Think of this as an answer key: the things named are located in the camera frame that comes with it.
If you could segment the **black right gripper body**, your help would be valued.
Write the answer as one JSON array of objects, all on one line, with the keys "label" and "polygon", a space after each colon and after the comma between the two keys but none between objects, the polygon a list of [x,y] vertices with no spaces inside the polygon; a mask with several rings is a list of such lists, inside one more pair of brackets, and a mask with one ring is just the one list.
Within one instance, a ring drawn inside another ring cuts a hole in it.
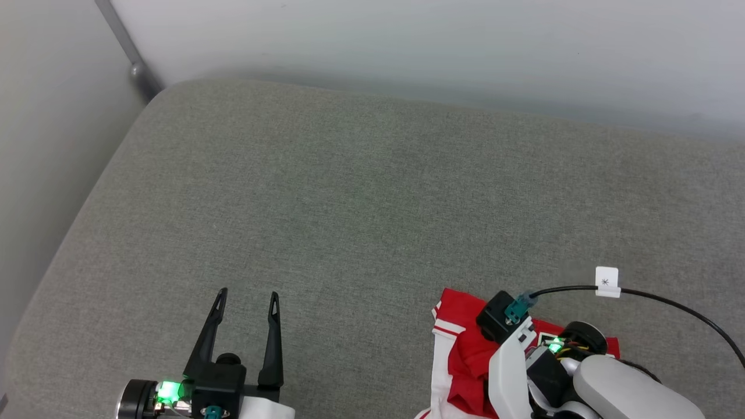
[{"label": "black right gripper body", "polygon": [[571,353],[574,347],[566,342],[540,344],[526,360],[530,395],[541,409],[558,409],[567,401],[572,388],[572,374],[557,355]]}]

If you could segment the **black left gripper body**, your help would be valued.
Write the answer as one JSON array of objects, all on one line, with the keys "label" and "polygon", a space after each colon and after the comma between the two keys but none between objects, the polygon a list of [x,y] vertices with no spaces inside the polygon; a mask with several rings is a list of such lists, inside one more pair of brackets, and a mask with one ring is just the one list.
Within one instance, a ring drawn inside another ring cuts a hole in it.
[{"label": "black left gripper body", "polygon": [[191,409],[240,409],[244,397],[279,402],[283,373],[282,353],[266,353],[255,385],[245,384],[245,366],[233,353],[224,353],[216,361],[210,355],[191,355],[183,380],[178,384],[160,384],[155,403],[175,407],[176,403],[185,402]]}]

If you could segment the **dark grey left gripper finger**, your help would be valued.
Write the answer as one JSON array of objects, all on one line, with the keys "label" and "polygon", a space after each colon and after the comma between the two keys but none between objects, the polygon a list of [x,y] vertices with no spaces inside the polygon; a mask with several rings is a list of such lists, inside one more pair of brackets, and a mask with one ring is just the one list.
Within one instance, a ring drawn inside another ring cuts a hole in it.
[{"label": "dark grey left gripper finger", "polygon": [[284,384],[284,368],[280,302],[277,292],[272,292],[269,298],[268,327],[268,340],[263,366],[258,375],[258,386],[281,388]]},{"label": "dark grey left gripper finger", "polygon": [[212,304],[212,308],[208,312],[207,319],[205,319],[205,323],[184,368],[184,379],[197,379],[202,370],[212,363],[215,339],[218,327],[223,320],[227,292],[227,288],[220,289]]}]

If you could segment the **red Bulls 23 basketball jersey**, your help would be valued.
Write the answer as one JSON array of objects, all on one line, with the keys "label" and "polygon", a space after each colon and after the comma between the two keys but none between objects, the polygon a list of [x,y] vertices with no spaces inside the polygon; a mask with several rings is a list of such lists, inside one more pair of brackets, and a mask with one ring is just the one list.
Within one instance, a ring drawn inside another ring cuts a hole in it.
[{"label": "red Bulls 23 basketball jersey", "polygon": [[[415,419],[498,419],[489,398],[488,369],[498,345],[482,336],[476,318],[487,301],[445,289],[432,310],[435,336],[431,375],[431,404]],[[541,340],[555,339],[565,326],[535,320],[537,339],[525,350],[526,358]],[[618,340],[609,338],[611,353],[620,358]]]}]

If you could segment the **grey metal wall corner strip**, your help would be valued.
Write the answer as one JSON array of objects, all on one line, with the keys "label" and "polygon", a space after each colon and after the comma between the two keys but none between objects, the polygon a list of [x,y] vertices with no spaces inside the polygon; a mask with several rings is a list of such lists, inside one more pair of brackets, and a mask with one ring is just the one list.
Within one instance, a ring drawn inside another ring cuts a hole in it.
[{"label": "grey metal wall corner strip", "polygon": [[130,61],[129,75],[132,83],[139,91],[143,100],[149,103],[162,92],[163,87],[161,83],[138,51],[125,24],[123,24],[122,19],[120,19],[119,14],[115,10],[112,0],[94,0],[94,2],[122,48],[123,53],[125,53],[127,59]]}]

